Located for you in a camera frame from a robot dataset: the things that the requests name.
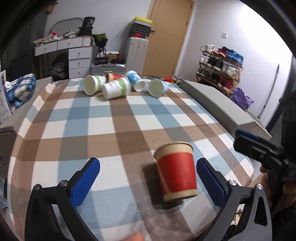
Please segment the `person's left hand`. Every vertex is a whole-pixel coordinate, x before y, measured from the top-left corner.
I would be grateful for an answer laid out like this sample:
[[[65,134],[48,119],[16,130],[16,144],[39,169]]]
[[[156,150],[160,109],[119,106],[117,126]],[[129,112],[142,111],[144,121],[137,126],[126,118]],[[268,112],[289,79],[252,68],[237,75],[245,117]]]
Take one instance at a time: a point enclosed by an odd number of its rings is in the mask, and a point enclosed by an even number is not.
[[[144,235],[141,232],[135,232],[120,241],[144,241]]]

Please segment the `person's right hand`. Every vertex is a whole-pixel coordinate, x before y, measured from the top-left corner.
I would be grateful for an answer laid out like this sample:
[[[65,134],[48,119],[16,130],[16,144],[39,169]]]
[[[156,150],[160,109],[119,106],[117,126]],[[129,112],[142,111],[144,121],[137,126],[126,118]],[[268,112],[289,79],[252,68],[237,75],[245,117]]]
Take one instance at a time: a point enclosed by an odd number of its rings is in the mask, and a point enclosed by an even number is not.
[[[267,201],[268,201],[268,204],[269,204],[269,207],[272,206],[272,202],[269,200],[269,197],[271,196],[271,189],[269,187],[269,185],[267,184],[267,174],[266,174],[266,168],[260,166],[259,168],[259,171],[260,171],[260,175],[255,178],[250,184],[248,187],[251,187],[253,188],[256,184],[261,184],[264,188],[264,191],[265,191],[265,194],[266,194],[266,197],[267,197]]]

